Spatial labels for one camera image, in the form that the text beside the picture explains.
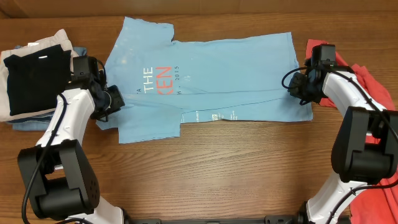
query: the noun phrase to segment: black folded shirt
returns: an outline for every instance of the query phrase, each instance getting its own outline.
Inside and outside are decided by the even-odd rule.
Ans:
[[[70,53],[55,45],[38,52],[4,59],[8,68],[10,115],[55,108],[57,95],[70,81]]]

